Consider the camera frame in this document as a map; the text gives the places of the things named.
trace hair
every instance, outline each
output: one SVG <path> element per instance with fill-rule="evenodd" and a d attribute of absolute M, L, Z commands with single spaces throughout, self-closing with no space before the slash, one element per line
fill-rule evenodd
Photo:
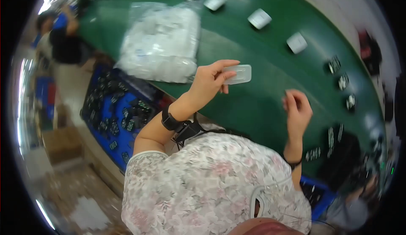
<path fill-rule="evenodd" d="M 39 32 L 41 31 L 41 28 L 42 28 L 42 25 L 44 24 L 44 22 L 47 21 L 48 18 L 50 18 L 50 17 L 51 18 L 56 17 L 56 13 L 52 10 L 46 10 L 38 15 L 36 27 Z"/>

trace black wrist strap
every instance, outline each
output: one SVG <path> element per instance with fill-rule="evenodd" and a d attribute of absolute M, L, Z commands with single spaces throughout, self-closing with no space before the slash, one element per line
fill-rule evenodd
<path fill-rule="evenodd" d="M 185 121 L 177 121 L 172 115 L 168 112 L 169 106 L 165 106 L 162 110 L 162 125 L 169 131 L 175 130 L 178 133 L 180 126 L 183 126 Z"/>
<path fill-rule="evenodd" d="M 295 162 L 295 163 L 288 162 L 288 161 L 286 161 L 285 157 L 283 157 L 283 160 L 292 168 L 292 171 L 302 163 L 302 160 L 300 160 L 299 162 Z"/>

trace woman's right hand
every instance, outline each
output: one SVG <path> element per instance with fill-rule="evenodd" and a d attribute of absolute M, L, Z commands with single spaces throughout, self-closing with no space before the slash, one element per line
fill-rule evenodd
<path fill-rule="evenodd" d="M 306 95 L 298 90 L 286 90 L 282 103 L 283 108 L 287 112 L 287 132 L 289 140 L 302 139 L 311 116 L 313 115 Z"/>
<path fill-rule="evenodd" d="M 224 82 L 235 76 L 236 72 L 223 72 L 222 70 L 239 63 L 238 60 L 218 60 L 211 65 L 197 68 L 195 80 L 190 86 L 190 90 L 184 94 L 189 100 L 193 113 L 207 105 L 217 92 L 228 94 L 228 86 L 224 85 Z"/>

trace woman's arm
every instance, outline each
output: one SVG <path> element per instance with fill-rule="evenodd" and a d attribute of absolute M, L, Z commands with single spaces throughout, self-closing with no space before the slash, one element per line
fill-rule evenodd
<path fill-rule="evenodd" d="M 169 106 L 168 112 L 177 121 L 185 121 L 209 103 L 217 92 L 228 94 L 228 86 L 223 83 L 235 76 L 236 72 L 222 73 L 222 70 L 224 67 L 239 63 L 237 60 L 219 60 L 211 65 L 198 67 L 190 90 L 173 102 Z M 161 121 L 162 113 L 160 112 L 139 132 L 134 141 L 133 155 L 143 151 L 165 152 L 164 145 L 170 141 L 175 132 L 167 130 Z"/>
<path fill-rule="evenodd" d="M 289 164 L 295 164 L 302 160 L 302 139 L 288 140 L 283 151 L 283 156 Z M 302 164 L 299 164 L 292 171 L 293 186 L 296 191 L 301 191 L 300 178 L 302 177 Z"/>
<path fill-rule="evenodd" d="M 68 5 L 62 6 L 61 11 L 65 14 L 66 18 L 68 18 L 68 23 L 66 25 L 66 35 L 75 35 L 76 31 L 79 29 L 79 21 L 72 14 L 72 10 Z"/>
<path fill-rule="evenodd" d="M 302 160 L 303 134 L 310 122 L 313 111 L 304 93 L 298 90 L 287 90 L 282 100 L 283 108 L 287 112 L 288 141 L 283 151 L 285 160 L 290 163 L 298 163 Z M 300 178 L 302 176 L 302 164 L 292 171 L 293 186 L 301 191 Z"/>

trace clear plastic part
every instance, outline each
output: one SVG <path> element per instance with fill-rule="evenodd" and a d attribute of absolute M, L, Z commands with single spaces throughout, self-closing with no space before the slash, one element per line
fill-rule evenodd
<path fill-rule="evenodd" d="M 237 75 L 226 80 L 224 84 L 243 84 L 251 81 L 251 65 L 230 66 L 223 69 L 223 72 L 226 71 L 235 71 Z"/>
<path fill-rule="evenodd" d="M 199 2 L 133 3 L 115 67 L 140 79 L 190 83 L 196 72 Z"/>

